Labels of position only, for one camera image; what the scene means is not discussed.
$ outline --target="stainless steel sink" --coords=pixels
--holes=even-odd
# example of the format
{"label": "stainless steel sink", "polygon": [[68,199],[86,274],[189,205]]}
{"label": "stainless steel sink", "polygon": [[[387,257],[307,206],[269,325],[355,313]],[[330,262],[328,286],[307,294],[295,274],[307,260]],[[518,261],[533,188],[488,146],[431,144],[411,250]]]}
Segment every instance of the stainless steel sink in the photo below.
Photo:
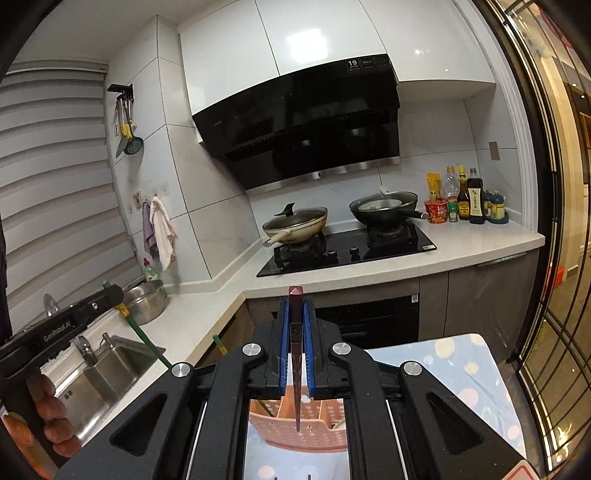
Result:
{"label": "stainless steel sink", "polygon": [[66,416],[83,443],[157,360],[141,342],[118,336],[111,341],[113,348],[103,345],[96,351],[95,366],[79,366],[56,386],[56,396],[66,406]]}

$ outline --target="screw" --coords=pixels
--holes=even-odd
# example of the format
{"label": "screw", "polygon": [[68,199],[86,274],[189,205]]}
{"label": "screw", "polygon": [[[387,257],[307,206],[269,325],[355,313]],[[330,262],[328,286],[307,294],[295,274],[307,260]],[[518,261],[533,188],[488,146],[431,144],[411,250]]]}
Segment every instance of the screw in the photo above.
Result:
{"label": "screw", "polygon": [[261,353],[261,346],[258,343],[247,343],[242,347],[242,353],[248,356],[255,356]]}
{"label": "screw", "polygon": [[423,367],[421,367],[421,365],[416,362],[406,362],[404,364],[404,371],[409,375],[416,377],[417,375],[421,374]]}
{"label": "screw", "polygon": [[190,371],[191,365],[185,363],[176,364],[172,368],[173,375],[179,378],[186,377]]}
{"label": "screw", "polygon": [[337,355],[347,355],[351,351],[351,346],[348,343],[339,342],[333,345],[333,352]]}

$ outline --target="black range hood glass panel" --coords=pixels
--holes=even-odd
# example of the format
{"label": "black range hood glass panel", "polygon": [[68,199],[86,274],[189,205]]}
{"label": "black range hood glass panel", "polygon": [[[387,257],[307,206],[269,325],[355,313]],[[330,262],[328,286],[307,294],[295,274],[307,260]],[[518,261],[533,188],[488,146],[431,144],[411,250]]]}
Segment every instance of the black range hood glass panel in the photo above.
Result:
{"label": "black range hood glass panel", "polygon": [[282,75],[193,115],[207,150],[249,190],[400,154],[387,55]]}

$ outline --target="roller shade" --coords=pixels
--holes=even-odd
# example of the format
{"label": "roller shade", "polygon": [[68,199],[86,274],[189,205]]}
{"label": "roller shade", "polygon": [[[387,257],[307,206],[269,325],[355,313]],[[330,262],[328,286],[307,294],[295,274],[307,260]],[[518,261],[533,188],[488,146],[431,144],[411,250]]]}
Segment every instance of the roller shade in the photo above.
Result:
{"label": "roller shade", "polygon": [[9,74],[0,83],[0,217],[12,329],[141,275],[125,231],[105,138],[104,75]]}

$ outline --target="stainless steel pot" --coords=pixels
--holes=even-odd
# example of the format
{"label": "stainless steel pot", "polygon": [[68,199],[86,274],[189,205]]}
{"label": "stainless steel pot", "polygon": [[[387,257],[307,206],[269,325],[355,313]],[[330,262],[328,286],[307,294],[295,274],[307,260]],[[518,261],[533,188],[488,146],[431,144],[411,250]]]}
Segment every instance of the stainless steel pot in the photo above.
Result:
{"label": "stainless steel pot", "polygon": [[125,293],[123,303],[138,325],[151,322],[166,308],[166,296],[162,287],[162,280],[152,280]]}
{"label": "stainless steel pot", "polygon": [[276,218],[263,224],[263,231],[269,236],[269,240],[263,245],[271,245],[281,242],[282,244],[299,244],[309,238],[318,235],[326,225],[329,215],[325,207],[306,208],[294,211],[294,204],[289,203]]}

